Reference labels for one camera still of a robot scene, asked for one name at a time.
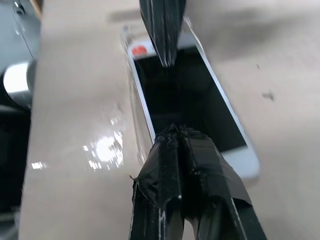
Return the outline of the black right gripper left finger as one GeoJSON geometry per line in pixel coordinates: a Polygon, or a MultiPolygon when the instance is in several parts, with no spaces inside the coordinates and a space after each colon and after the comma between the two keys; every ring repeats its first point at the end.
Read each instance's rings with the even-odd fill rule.
{"type": "Polygon", "coordinates": [[[133,180],[128,240],[182,240],[182,186],[178,129],[171,125],[156,136],[133,180]]]}

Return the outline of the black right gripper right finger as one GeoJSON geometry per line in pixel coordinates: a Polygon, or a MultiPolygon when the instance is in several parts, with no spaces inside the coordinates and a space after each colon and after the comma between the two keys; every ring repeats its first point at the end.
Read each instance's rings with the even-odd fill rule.
{"type": "Polygon", "coordinates": [[[195,240],[267,240],[239,175],[204,133],[179,127],[185,217],[195,240]]]}

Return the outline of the grey cabinet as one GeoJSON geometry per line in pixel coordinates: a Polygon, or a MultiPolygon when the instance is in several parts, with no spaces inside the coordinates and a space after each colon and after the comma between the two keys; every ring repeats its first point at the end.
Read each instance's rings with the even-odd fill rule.
{"type": "Polygon", "coordinates": [[[41,22],[31,0],[0,0],[0,73],[38,56],[41,22]]]}

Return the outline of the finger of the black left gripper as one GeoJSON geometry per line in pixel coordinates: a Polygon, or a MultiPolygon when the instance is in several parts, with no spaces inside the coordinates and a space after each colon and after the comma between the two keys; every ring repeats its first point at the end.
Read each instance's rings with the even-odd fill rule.
{"type": "Polygon", "coordinates": [[[175,64],[186,0],[164,0],[165,66],[175,64]]]}
{"type": "Polygon", "coordinates": [[[168,67],[164,0],[139,0],[140,13],[156,55],[168,67]]]}

